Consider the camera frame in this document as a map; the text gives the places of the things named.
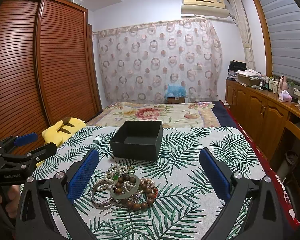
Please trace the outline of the person's left hand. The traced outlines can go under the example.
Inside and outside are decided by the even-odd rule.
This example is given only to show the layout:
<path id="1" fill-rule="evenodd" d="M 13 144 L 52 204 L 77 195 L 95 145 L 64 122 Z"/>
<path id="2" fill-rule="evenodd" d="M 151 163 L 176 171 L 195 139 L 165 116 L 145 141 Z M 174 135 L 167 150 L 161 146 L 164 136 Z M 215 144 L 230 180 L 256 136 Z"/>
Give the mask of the person's left hand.
<path id="1" fill-rule="evenodd" d="M 7 191 L 7 200 L 6 197 L 2 198 L 0 195 L 0 204 L 2 203 L 2 200 L 7 201 L 7 205 L 5 206 L 5 210 L 10 218 L 16 218 L 17 216 L 17 210 L 20 200 L 20 186 L 19 185 L 13 185 L 11 186 Z"/>

